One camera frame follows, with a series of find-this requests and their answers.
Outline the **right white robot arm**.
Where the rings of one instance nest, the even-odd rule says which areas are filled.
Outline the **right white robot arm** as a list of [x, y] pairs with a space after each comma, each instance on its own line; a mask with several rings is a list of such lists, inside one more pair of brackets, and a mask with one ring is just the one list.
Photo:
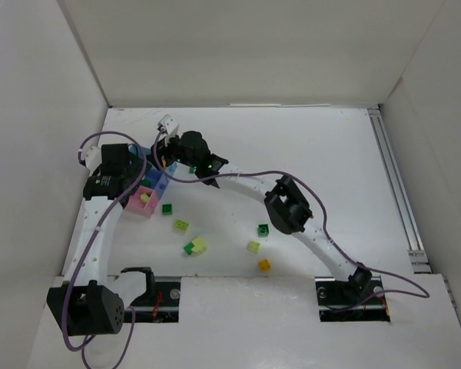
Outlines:
[[261, 203], [273, 227], [296, 238], [318, 257], [340, 284], [344, 304], [355, 304], [366, 297], [371, 271], [353, 260], [336, 244], [326, 230], [327, 211], [319, 197], [298, 178], [283, 171], [243, 173], [227, 159], [211, 152], [201, 133], [186, 131], [177, 135], [158, 127], [151, 146], [151, 163], [162, 169], [175, 162], [195, 168], [196, 178], [182, 183], [202, 183], [233, 191]]

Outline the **dark green square lego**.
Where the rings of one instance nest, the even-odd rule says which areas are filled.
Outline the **dark green square lego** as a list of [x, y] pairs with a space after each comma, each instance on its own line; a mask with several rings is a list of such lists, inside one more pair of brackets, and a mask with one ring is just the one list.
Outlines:
[[264, 238], [270, 234], [270, 228], [268, 224], [259, 224], [257, 226], [257, 234], [259, 237]]

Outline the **pale green curved lego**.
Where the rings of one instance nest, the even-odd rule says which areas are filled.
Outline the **pale green curved lego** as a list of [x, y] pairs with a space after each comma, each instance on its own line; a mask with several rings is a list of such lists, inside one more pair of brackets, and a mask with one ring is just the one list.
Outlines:
[[148, 203], [149, 198], [150, 198], [150, 197], [149, 197], [148, 194], [142, 194], [142, 195], [140, 196], [141, 201], [142, 201], [143, 203], [145, 203], [145, 204]]

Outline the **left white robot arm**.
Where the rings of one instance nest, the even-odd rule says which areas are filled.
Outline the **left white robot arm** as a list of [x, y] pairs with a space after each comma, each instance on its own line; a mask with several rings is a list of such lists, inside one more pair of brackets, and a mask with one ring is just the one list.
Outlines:
[[154, 295], [149, 267], [124, 268], [108, 280], [114, 230], [129, 198], [151, 168], [141, 147], [92, 147], [84, 165], [91, 175], [83, 188], [84, 215], [71, 264], [61, 286], [50, 288], [47, 305], [65, 337], [117, 334], [125, 310], [144, 294]]

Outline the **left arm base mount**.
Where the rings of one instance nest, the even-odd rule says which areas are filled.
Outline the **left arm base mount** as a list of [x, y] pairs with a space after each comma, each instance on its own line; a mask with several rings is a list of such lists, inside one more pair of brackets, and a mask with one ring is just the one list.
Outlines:
[[159, 278], [150, 267], [124, 268], [101, 301], [109, 321], [165, 324], [179, 322], [181, 279]]

